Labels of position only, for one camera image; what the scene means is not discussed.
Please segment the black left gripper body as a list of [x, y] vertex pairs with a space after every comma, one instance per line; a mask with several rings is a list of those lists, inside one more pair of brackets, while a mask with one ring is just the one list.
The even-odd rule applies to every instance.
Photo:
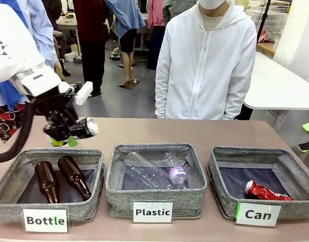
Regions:
[[37, 113], [56, 125], [75, 124], [78, 115], [73, 103], [81, 87], [81, 82], [77, 84], [61, 82], [57, 87], [36, 97], [34, 105]]

